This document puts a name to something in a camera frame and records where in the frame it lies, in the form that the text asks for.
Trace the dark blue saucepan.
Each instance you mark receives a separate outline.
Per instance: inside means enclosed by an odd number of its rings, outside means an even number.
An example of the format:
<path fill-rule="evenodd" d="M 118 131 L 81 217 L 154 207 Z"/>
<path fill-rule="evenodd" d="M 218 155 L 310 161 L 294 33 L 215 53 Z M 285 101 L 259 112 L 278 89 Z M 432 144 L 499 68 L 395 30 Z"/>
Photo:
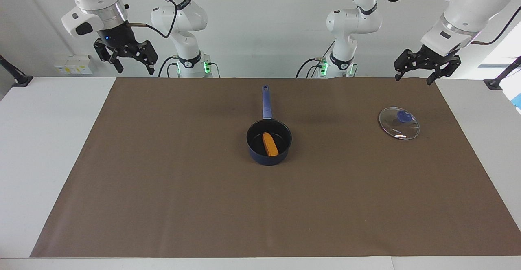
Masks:
<path fill-rule="evenodd" d="M 268 85 L 262 87 L 262 119 L 253 123 L 246 132 L 246 143 L 250 157 L 264 166 L 274 166 L 283 162 L 292 145 L 292 132 L 283 122 L 272 117 L 271 94 Z M 263 140 L 264 134 L 272 138 L 277 155 L 269 155 Z"/>

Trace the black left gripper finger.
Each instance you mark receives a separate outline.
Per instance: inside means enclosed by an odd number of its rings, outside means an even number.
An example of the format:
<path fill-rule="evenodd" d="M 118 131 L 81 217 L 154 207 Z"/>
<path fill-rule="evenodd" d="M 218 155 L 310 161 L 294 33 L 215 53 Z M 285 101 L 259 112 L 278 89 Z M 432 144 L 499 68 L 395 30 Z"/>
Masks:
<path fill-rule="evenodd" d="M 406 72 L 417 69 L 418 59 L 422 58 L 422 52 L 413 52 L 411 49 L 405 49 L 393 62 L 394 69 L 396 70 L 395 79 L 400 81 Z"/>
<path fill-rule="evenodd" d="M 459 55 L 455 55 L 448 62 L 443 65 L 435 66 L 432 74 L 426 79 L 426 83 L 431 85 L 435 82 L 435 80 L 440 79 L 442 77 L 450 77 L 461 65 L 461 58 Z"/>

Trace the brown table mat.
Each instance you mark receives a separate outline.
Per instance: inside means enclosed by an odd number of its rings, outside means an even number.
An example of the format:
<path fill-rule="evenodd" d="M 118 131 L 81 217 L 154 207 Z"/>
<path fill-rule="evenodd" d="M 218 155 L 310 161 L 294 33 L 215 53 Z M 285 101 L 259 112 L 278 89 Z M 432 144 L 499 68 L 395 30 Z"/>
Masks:
<path fill-rule="evenodd" d="M 264 166 L 246 132 L 292 132 Z M 378 116 L 400 107 L 420 133 Z M 119 78 L 31 257 L 519 256 L 521 231 L 422 79 Z"/>

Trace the glass lid with blue knob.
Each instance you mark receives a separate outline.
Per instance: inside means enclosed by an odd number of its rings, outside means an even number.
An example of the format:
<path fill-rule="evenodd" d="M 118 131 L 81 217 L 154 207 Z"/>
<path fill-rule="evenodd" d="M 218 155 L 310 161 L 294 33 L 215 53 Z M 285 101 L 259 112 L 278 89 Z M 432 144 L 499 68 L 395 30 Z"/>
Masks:
<path fill-rule="evenodd" d="M 412 140 L 420 133 L 420 125 L 410 112 L 400 107 L 388 107 L 378 116 L 380 127 L 398 140 Z"/>

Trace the yellow corn cob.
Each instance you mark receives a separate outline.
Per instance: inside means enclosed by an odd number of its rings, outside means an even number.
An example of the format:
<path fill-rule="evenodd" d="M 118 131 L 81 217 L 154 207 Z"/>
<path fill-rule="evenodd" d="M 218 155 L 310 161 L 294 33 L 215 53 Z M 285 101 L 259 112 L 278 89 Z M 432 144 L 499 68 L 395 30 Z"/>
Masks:
<path fill-rule="evenodd" d="M 268 132 L 262 134 L 262 142 L 268 157 L 275 157 L 279 155 L 279 150 L 276 146 L 275 140 Z"/>

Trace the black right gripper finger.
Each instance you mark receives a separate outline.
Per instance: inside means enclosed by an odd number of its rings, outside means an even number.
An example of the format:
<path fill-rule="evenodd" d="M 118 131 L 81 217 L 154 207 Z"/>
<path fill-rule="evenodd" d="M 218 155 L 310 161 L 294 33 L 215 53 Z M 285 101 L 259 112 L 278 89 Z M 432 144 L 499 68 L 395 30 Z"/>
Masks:
<path fill-rule="evenodd" d="M 134 60 L 145 65 L 150 76 L 154 75 L 158 54 L 150 41 L 132 42 L 130 44 L 130 54 Z"/>
<path fill-rule="evenodd" d="M 119 58 L 118 51 L 107 47 L 101 39 L 96 39 L 94 42 L 94 49 L 102 62 L 108 62 L 116 69 L 117 73 L 121 74 L 124 70 Z"/>

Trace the white wall socket box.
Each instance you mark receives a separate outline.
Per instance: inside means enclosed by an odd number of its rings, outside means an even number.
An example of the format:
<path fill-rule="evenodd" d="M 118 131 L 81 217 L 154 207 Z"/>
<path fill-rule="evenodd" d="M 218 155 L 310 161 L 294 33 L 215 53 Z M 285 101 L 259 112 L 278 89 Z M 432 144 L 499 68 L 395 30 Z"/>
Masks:
<path fill-rule="evenodd" d="M 53 66 L 62 75 L 93 75 L 96 70 L 90 55 L 56 55 Z"/>

